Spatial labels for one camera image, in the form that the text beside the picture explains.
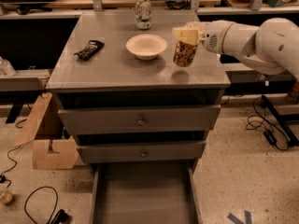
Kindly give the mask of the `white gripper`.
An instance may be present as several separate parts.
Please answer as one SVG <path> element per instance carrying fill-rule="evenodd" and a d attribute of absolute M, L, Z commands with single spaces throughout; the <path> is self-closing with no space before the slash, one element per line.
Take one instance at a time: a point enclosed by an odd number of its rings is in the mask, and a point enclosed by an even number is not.
<path fill-rule="evenodd" d="M 223 54 L 224 39 L 228 30 L 234 23 L 232 21 L 189 21 L 184 27 L 176 27 L 173 29 L 173 36 L 177 41 L 181 41 L 190 45 L 197 45 L 201 38 L 203 29 L 203 46 L 206 50 Z"/>

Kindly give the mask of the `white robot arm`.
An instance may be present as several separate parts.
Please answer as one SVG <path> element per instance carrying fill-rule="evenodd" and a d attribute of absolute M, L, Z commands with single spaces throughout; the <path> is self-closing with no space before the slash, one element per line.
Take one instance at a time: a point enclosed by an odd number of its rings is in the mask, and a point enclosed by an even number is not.
<path fill-rule="evenodd" d="M 245 66 L 268 76 L 290 72 L 299 79 L 299 28 L 283 18 L 259 26 L 234 21 L 190 21 L 172 30 L 177 44 L 173 62 L 192 64 L 197 47 L 236 58 Z"/>

